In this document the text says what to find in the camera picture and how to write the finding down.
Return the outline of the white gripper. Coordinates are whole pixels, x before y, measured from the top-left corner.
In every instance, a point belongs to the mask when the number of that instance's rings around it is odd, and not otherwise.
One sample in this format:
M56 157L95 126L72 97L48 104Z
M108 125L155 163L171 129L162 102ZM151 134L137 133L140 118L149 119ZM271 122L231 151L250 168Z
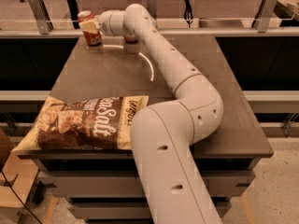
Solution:
M90 19L82 21L78 25L83 32L97 34L101 30L104 35L114 36L115 34L110 25L112 15L113 11L105 11L97 16L97 20Z

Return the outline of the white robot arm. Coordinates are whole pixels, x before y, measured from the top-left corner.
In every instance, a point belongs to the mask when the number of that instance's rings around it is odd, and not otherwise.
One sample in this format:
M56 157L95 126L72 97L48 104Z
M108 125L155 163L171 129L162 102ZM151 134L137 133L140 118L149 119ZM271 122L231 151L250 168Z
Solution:
M131 128L135 165L154 224L222 224L190 151L221 124L223 101L216 88L138 4L106 11L79 27L143 42L175 95L139 111Z

